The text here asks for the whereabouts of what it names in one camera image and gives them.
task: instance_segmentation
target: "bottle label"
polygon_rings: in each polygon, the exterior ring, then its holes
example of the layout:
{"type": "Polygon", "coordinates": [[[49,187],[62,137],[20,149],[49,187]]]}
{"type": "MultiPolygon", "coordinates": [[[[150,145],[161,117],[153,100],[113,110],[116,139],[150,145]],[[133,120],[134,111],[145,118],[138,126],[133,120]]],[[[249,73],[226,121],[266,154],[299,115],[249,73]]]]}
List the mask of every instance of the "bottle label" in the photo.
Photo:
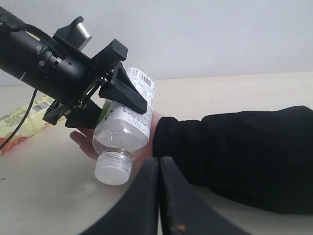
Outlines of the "bottle label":
{"type": "Polygon", "coordinates": [[[147,75],[138,69],[128,68],[126,73],[137,91],[147,101],[147,112],[141,115],[116,101],[106,100],[99,122],[110,119],[124,120],[140,130],[149,139],[156,89],[155,84],[147,75]]]}

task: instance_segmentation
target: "human hand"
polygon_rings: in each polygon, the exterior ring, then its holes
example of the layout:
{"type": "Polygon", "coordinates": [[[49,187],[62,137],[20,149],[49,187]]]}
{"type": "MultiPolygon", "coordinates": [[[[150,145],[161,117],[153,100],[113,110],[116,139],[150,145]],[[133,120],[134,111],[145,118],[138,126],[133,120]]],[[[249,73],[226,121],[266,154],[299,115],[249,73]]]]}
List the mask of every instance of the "human hand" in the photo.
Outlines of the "human hand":
{"type": "MultiPolygon", "coordinates": [[[[136,151],[135,158],[139,160],[139,164],[147,157],[152,157],[152,142],[153,137],[157,128],[157,124],[159,120],[162,118],[162,115],[153,111],[152,114],[152,122],[151,122],[151,131],[150,131],[150,138],[148,144],[143,147],[142,149],[136,151]]],[[[92,129],[86,128],[79,128],[78,131],[74,131],[70,134],[70,138],[75,141],[79,148],[90,158],[97,160],[99,155],[93,149],[92,146],[92,136],[93,131],[92,129]]]]}

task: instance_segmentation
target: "black cable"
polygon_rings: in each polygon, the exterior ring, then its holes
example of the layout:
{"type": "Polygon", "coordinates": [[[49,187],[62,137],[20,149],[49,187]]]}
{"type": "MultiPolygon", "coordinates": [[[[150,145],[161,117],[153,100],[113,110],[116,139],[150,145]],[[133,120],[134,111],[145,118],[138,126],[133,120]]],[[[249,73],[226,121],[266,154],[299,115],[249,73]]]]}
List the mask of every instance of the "black cable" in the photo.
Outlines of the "black cable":
{"type": "Polygon", "coordinates": [[[17,133],[17,131],[20,129],[20,127],[23,125],[23,123],[25,122],[26,118],[28,117],[28,114],[33,106],[34,100],[36,98],[36,94],[37,94],[37,90],[34,90],[33,96],[31,97],[29,106],[26,110],[26,113],[24,114],[24,117],[21,119],[20,123],[18,124],[18,126],[15,128],[15,130],[12,132],[12,134],[3,142],[3,144],[0,146],[0,150],[6,146],[7,143],[9,143],[9,141],[15,136],[15,134],[17,133]]]}

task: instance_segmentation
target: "white wall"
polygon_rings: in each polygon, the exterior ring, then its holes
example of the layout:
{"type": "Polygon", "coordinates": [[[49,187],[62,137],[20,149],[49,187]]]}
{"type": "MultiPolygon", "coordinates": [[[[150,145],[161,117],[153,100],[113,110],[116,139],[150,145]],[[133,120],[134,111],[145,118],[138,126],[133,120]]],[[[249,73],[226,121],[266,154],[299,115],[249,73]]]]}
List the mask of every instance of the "white wall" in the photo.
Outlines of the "white wall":
{"type": "MultiPolygon", "coordinates": [[[[81,15],[95,55],[113,38],[125,66],[182,78],[313,71],[311,0],[1,0],[48,34],[81,15]]],[[[0,85],[17,84],[0,73],[0,85]]]]}

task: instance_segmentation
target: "black plastic object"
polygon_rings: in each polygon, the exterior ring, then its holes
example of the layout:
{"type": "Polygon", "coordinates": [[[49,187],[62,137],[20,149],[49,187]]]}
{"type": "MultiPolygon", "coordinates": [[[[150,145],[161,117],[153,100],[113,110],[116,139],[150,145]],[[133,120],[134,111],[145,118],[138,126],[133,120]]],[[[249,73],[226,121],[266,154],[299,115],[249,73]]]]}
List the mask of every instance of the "black plastic object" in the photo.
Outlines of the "black plastic object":
{"type": "Polygon", "coordinates": [[[158,160],[148,158],[118,203],[81,235],[156,235],[158,160]]]}
{"type": "Polygon", "coordinates": [[[91,36],[75,37],[82,21],[83,18],[78,17],[50,37],[0,7],[0,69],[55,99],[44,116],[44,120],[53,125],[61,116],[66,116],[67,127],[94,128],[100,108],[90,98],[101,86],[105,86],[102,97],[117,99],[136,112],[145,113],[145,99],[126,74],[118,73],[128,49],[114,39],[89,58],[79,48],[91,36]]]}
{"type": "Polygon", "coordinates": [[[161,158],[160,165],[163,235],[248,235],[197,196],[172,158],[161,158]]]}
{"type": "Polygon", "coordinates": [[[140,93],[128,79],[121,62],[115,66],[110,82],[101,87],[99,96],[122,104],[128,104],[129,108],[140,114],[144,114],[147,111],[147,101],[140,99],[140,93]]]}

